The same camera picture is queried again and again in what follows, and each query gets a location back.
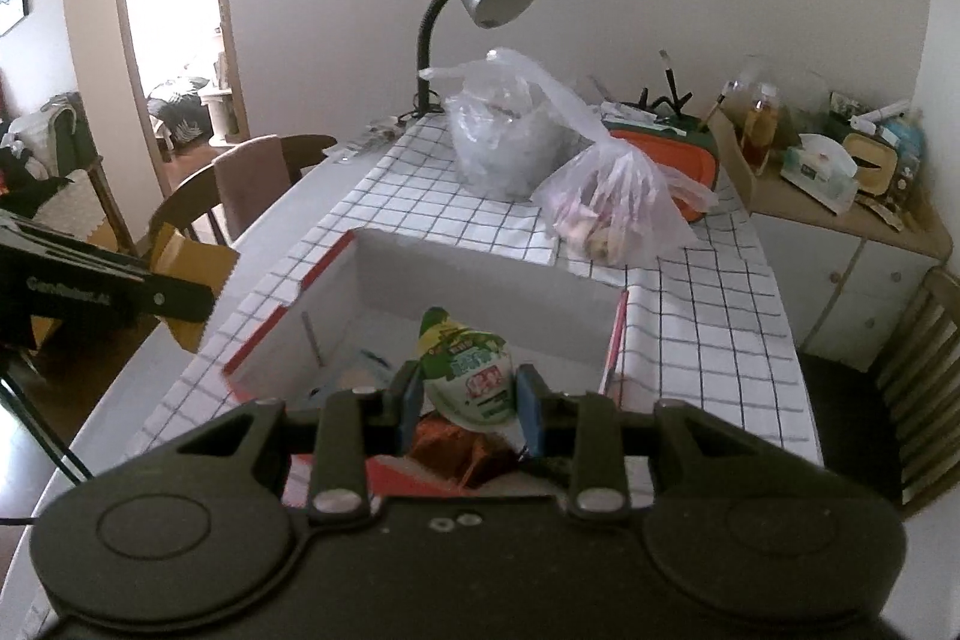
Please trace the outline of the yellow green snack pouch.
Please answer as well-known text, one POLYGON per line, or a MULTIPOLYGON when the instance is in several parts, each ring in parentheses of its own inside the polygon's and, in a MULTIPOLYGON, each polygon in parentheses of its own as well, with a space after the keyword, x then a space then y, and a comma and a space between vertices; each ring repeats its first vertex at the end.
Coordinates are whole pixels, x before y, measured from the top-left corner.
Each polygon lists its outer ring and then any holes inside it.
POLYGON ((505 338, 431 307, 421 319, 416 351, 425 393, 447 420, 485 432, 516 419, 514 364, 505 338))

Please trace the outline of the mustard yellow snack packet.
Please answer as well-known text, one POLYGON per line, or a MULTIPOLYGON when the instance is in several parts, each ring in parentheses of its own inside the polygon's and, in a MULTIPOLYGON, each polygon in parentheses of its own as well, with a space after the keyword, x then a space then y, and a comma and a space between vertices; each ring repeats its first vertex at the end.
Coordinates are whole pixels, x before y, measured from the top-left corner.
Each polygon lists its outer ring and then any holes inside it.
POLYGON ((149 257, 151 302, 187 353, 199 351, 238 260, 239 253, 229 245, 192 241, 171 224, 161 226, 149 257))

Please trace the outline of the red snack bag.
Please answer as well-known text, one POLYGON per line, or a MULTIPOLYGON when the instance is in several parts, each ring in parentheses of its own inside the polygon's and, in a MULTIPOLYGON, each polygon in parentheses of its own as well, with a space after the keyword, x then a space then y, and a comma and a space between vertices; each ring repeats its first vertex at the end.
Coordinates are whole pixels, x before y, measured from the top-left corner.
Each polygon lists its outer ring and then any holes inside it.
POLYGON ((480 489, 516 471, 519 455, 498 435, 467 431, 438 413, 416 424, 409 457, 460 489, 480 489))

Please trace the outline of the red cardboard box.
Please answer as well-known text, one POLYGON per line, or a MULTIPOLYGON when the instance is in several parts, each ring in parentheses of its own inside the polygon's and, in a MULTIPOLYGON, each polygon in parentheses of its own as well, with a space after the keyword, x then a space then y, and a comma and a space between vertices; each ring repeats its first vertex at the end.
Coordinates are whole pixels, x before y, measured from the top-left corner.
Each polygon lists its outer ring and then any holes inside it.
POLYGON ((605 388, 626 296, 553 266, 379 230, 322 252, 223 365, 241 401, 281 404, 311 463, 306 510, 374 512, 373 461, 441 459, 462 489, 500 456, 561 459, 566 510, 630 509, 605 388))

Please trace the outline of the white grid tablecloth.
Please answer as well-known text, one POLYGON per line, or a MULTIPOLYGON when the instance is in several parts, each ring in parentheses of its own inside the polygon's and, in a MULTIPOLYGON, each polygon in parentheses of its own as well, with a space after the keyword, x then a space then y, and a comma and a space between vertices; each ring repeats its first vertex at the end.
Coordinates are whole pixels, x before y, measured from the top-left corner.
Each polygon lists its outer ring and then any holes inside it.
POLYGON ((133 452, 226 411, 228 390, 218 372, 241 341, 293 300, 308 269, 343 232, 374 227, 625 289, 625 339, 613 383, 623 403, 680 398, 789 452, 811 461, 820 456, 775 276, 731 185, 721 187, 718 208, 695 227, 693 247, 647 268, 625 269, 576 257, 545 232, 532 206, 470 195, 457 180, 439 120, 415 125, 389 151, 353 159, 343 170, 347 182, 335 190, 332 204, 285 242, 274 268, 239 286, 200 354, 179 360, 133 437, 133 452))

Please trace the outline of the pinkish plastic bag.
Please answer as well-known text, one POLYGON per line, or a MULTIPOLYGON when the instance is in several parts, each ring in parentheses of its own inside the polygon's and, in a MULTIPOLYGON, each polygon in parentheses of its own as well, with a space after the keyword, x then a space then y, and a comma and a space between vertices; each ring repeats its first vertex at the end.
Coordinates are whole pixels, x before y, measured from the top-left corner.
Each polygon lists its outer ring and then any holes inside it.
POLYGON ((654 163, 620 138, 594 143, 556 169, 530 201, 550 234, 586 259, 643 266, 697 241, 680 208, 706 213, 713 188, 654 163))

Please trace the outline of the wooden chair brown cushion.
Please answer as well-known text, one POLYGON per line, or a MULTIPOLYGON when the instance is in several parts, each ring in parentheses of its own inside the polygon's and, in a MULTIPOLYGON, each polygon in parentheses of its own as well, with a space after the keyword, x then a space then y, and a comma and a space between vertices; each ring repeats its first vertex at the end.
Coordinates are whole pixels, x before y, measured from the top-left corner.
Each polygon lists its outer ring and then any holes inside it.
POLYGON ((148 223, 149 247, 163 227, 200 241, 199 221, 206 222, 213 244, 228 245, 336 146, 329 135, 265 135, 233 146, 190 174, 158 206, 148 223))

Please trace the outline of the orange tray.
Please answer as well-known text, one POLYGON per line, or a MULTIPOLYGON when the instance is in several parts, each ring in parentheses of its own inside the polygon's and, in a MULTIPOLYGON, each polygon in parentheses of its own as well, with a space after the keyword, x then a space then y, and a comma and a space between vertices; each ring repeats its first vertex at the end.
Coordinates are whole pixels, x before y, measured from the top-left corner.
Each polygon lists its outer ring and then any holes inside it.
POLYGON ((640 148, 654 163, 674 169, 693 182, 715 190, 719 152, 711 131, 649 130, 625 124, 608 125, 610 135, 640 148))

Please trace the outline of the white wooden side cabinet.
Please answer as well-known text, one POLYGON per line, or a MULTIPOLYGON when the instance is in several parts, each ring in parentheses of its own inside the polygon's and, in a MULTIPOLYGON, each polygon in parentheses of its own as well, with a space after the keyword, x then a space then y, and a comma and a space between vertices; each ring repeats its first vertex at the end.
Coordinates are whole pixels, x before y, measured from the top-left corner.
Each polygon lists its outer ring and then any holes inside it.
POLYGON ((724 113, 709 130, 775 271, 797 349, 869 369, 928 269, 952 255, 952 237, 928 197, 914 195, 900 230, 859 203, 836 216, 776 167, 755 174, 724 113))

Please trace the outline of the clear plastic bag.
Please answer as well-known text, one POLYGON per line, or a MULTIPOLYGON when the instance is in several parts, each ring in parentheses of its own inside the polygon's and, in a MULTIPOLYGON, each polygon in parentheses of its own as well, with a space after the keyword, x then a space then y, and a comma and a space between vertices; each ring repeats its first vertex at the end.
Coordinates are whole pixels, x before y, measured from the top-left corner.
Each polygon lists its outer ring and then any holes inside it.
POLYGON ((444 115, 460 177, 478 197, 525 200, 576 152, 608 138, 596 109, 517 50, 498 47, 418 76, 460 83, 444 115))

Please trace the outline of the wooden chair at right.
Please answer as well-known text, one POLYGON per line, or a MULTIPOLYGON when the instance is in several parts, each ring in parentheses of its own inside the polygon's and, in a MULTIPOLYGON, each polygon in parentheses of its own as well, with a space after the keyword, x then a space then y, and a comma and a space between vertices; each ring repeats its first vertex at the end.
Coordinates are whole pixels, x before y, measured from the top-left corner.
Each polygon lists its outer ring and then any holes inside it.
POLYGON ((869 369, 804 354, 822 461, 903 518, 958 486, 958 278, 932 268, 869 369))

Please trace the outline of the amber bottle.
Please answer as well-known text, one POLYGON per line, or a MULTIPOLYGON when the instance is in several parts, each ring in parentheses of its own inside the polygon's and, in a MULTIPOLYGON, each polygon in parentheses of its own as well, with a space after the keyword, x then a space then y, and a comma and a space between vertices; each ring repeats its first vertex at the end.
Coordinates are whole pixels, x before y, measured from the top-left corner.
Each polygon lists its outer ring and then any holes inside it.
POLYGON ((740 136, 743 160, 755 174, 765 169, 779 124, 779 91, 770 83, 761 83, 747 112, 740 136))

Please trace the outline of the tissue box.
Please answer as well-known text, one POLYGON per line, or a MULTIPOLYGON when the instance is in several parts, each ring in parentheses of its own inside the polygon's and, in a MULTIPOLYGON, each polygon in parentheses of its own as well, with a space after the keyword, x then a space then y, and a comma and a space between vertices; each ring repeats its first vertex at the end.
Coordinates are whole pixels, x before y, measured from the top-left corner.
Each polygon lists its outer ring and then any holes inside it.
POLYGON ((799 143, 784 151, 779 174, 835 216, 850 211, 859 190, 857 164, 850 153, 817 133, 800 133, 799 143))

